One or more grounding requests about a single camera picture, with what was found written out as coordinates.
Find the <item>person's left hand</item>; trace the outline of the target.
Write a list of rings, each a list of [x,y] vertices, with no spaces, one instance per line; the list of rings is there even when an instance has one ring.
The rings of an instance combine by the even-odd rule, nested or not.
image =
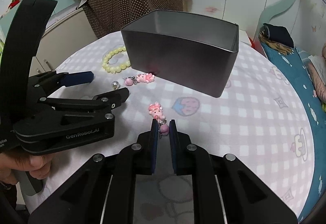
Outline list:
[[[3,152],[1,153],[1,182],[16,185],[18,180],[14,170],[29,172],[35,179],[45,179],[50,174],[51,161],[55,153],[33,156],[28,153]]]

